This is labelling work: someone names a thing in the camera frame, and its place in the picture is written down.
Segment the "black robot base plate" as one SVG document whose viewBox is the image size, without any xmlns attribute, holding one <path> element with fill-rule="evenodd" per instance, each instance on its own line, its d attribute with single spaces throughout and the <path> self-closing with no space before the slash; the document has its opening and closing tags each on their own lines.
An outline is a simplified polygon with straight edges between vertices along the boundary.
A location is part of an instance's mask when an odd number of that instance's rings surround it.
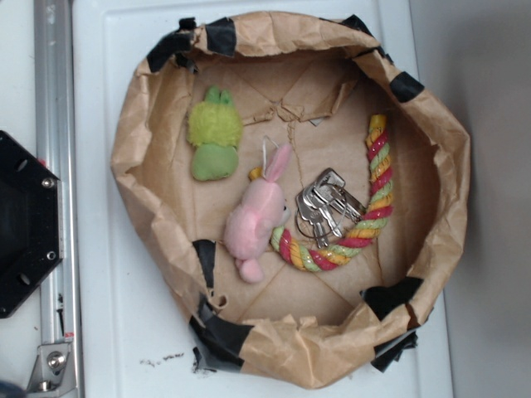
<svg viewBox="0 0 531 398">
<path fill-rule="evenodd" d="M 1 318 L 11 317 L 61 261 L 59 179 L 1 132 Z"/>
</svg>

